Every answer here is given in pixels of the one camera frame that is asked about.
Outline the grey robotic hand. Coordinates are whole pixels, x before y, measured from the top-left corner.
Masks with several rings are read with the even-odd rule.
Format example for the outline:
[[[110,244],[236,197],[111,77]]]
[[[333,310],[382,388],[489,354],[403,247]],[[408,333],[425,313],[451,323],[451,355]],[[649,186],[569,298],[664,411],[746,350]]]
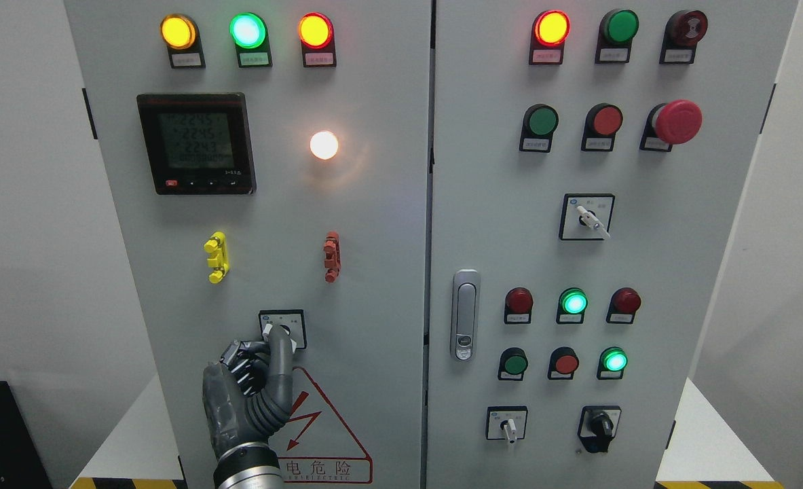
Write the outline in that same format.
[[[216,458],[246,443],[267,443],[290,420],[295,346],[286,329],[272,325],[267,340],[233,341],[219,362],[204,368],[202,398]],[[269,355],[267,382],[246,396],[235,374],[255,360],[256,352]]]

